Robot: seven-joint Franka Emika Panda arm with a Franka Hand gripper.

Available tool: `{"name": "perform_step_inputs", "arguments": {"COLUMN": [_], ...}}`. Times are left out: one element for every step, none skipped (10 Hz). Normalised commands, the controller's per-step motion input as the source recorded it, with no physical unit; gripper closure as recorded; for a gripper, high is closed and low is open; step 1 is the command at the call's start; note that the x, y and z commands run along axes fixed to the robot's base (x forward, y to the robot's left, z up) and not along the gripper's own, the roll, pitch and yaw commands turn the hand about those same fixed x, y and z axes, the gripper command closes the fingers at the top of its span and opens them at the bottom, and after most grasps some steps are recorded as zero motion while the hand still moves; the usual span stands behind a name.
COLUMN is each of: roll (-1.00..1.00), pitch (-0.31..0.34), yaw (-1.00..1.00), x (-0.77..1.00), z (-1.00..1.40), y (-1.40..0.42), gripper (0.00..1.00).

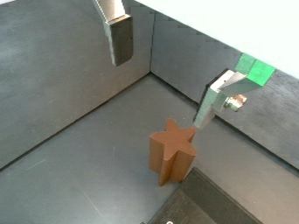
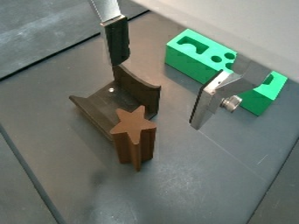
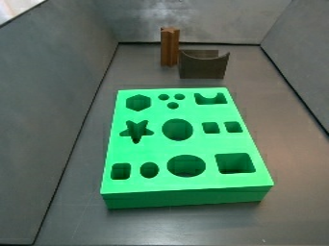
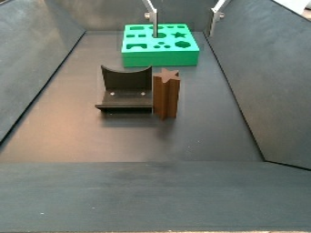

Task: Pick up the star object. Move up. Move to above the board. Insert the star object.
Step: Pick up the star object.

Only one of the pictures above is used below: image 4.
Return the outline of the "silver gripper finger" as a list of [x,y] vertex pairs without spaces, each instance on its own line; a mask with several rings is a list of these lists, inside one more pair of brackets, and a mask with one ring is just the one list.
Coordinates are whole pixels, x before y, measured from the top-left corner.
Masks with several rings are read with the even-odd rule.
[[217,22],[223,18],[225,13],[223,10],[229,5],[230,0],[219,0],[217,5],[211,8],[211,24],[210,24],[210,36],[214,35],[214,29],[217,26]]
[[142,0],[147,12],[145,13],[145,18],[150,20],[150,22],[154,24],[154,38],[158,38],[158,11],[154,7],[154,4],[151,0]]

